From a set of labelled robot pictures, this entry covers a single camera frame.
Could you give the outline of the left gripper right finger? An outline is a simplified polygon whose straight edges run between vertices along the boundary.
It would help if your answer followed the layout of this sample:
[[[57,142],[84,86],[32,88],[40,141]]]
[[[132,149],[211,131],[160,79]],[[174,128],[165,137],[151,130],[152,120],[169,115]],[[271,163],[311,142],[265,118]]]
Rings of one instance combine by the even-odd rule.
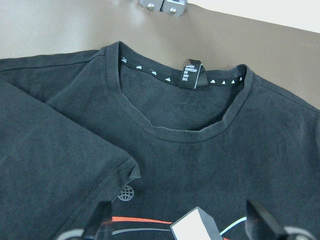
[[[285,240],[288,233],[257,200],[246,201],[245,232],[249,240]]]

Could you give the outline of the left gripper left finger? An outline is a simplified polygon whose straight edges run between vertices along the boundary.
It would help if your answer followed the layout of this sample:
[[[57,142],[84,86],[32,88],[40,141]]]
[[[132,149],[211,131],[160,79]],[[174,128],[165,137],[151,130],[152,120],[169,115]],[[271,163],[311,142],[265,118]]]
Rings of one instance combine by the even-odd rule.
[[[110,201],[100,201],[83,231],[84,240],[112,239],[113,208]]]

